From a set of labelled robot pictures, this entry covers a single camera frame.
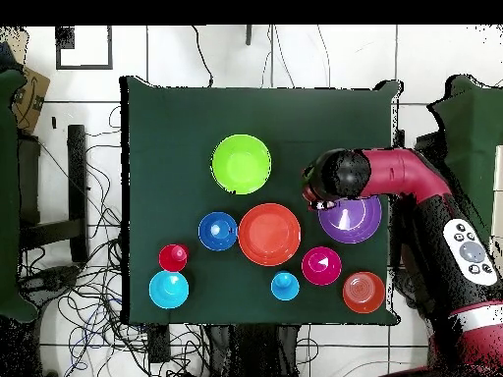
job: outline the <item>white control panel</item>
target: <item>white control panel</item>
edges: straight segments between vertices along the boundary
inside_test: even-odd
[[[494,265],[469,223],[460,219],[449,221],[444,227],[444,239],[465,278],[478,285],[496,283]]]

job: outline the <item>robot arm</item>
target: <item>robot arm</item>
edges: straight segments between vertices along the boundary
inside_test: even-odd
[[[314,210],[377,194],[408,200],[407,243],[422,277],[417,302],[436,362],[450,369],[503,366],[501,276],[447,181],[420,153],[330,150],[309,164],[303,179],[304,198]]]

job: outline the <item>magenta cup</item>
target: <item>magenta cup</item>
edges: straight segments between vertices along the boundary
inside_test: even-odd
[[[342,263],[339,254],[328,247],[315,247],[303,258],[304,276],[314,285],[330,285],[341,274]]]
[[[382,210],[378,196],[365,199],[339,199],[337,205],[319,211],[325,233],[336,242],[355,243],[370,238],[379,228]]]

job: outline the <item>grey circular button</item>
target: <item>grey circular button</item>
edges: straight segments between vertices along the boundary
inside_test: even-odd
[[[460,247],[460,254],[471,263],[481,263],[485,258],[485,251],[477,242],[464,242]]]
[[[468,268],[468,270],[470,270],[470,273],[473,273],[474,275],[476,275],[477,273],[480,273],[480,269],[478,269],[478,266],[476,264],[473,264],[472,266],[470,266]]]

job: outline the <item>orange plate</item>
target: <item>orange plate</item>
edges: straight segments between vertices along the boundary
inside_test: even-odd
[[[301,243],[301,226],[283,205],[267,203],[252,208],[238,228],[245,256],[262,266],[277,266],[292,257]]]

